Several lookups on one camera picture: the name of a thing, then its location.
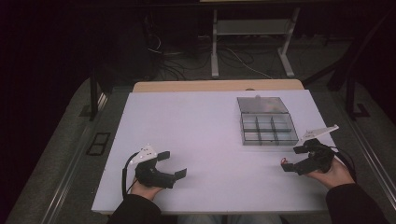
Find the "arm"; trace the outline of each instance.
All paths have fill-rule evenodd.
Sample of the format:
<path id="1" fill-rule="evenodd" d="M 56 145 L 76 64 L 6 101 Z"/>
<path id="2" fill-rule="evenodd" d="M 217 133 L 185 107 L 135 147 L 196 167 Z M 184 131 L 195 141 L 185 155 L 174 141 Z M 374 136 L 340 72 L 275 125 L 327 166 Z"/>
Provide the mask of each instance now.
<path id="1" fill-rule="evenodd" d="M 333 224 L 388 223 L 376 202 L 355 183 L 340 161 L 334 159 L 326 174 L 315 171 L 307 176 L 329 189 L 326 203 Z"/>
<path id="2" fill-rule="evenodd" d="M 131 188 L 131 194 L 122 201 L 107 224 L 159 224 L 161 210 L 152 200 L 161 190 L 161 188 L 147 188 L 139 181 L 135 181 Z"/>

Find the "transparent storage box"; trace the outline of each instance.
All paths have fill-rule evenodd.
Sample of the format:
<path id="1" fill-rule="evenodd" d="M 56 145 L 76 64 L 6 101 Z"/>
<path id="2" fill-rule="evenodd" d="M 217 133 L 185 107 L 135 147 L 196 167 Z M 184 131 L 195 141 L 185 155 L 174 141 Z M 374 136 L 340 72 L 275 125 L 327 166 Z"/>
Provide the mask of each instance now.
<path id="1" fill-rule="evenodd" d="M 237 97 L 244 146 L 295 146 L 298 136 L 279 97 Z"/>

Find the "dark background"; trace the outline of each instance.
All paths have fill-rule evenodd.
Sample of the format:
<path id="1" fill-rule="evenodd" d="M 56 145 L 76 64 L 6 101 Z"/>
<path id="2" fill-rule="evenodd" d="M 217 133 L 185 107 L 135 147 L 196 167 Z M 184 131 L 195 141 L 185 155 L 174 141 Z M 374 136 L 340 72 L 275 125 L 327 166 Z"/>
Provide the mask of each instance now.
<path id="1" fill-rule="evenodd" d="M 386 3 L 305 6 L 295 36 L 361 34 Z M 92 72 L 108 92 L 113 86 L 150 80 L 157 59 L 146 51 L 149 32 L 167 45 L 185 43 L 180 46 L 193 52 L 196 36 L 208 34 L 212 21 L 205 10 L 155 11 L 154 27 L 142 21 L 145 11 L 81 8 L 66 0 L 8 0 L 0 3 L 0 10 L 0 222 L 17 201 L 74 92 Z M 245 13 L 262 16 L 262 10 Z M 395 15 L 381 26 L 354 71 L 396 123 L 394 103 L 389 103 L 396 98 Z M 233 18 L 234 11 L 221 16 Z"/>

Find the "hand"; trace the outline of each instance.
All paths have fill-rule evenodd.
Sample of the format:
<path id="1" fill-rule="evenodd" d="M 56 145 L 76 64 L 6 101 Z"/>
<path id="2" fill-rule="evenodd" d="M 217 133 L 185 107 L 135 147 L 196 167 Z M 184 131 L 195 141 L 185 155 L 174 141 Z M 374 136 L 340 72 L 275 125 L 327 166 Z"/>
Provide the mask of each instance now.
<path id="1" fill-rule="evenodd" d="M 139 181 L 134 178 L 134 184 L 131 187 L 131 194 L 136 194 L 142 196 L 144 198 L 149 199 L 150 201 L 154 200 L 155 195 L 160 192 L 162 188 L 158 187 L 151 187 L 148 188 L 139 183 Z"/>
<path id="2" fill-rule="evenodd" d="M 318 180 L 328 189 L 332 189 L 344 184 L 355 183 L 348 169 L 337 159 L 332 159 L 332 167 L 327 173 L 323 174 L 321 171 L 314 171 L 307 174 L 306 176 Z"/>

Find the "person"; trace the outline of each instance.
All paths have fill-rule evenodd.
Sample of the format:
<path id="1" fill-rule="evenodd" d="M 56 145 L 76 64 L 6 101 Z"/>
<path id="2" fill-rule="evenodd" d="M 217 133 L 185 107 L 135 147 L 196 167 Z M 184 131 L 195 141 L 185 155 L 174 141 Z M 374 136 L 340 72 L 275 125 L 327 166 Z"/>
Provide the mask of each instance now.
<path id="1" fill-rule="evenodd" d="M 329 191 L 326 195 L 333 224 L 389 224 L 377 203 L 358 184 L 337 159 L 327 173 L 315 171 L 306 176 L 318 180 Z M 131 194 L 122 201 L 110 217 L 108 224 L 145 223 L 160 224 L 161 210 L 153 202 L 161 188 L 147 188 L 138 181 L 132 185 Z M 278 216 L 230 216 L 232 223 L 281 223 Z M 180 216 L 179 223 L 221 223 L 220 216 Z"/>

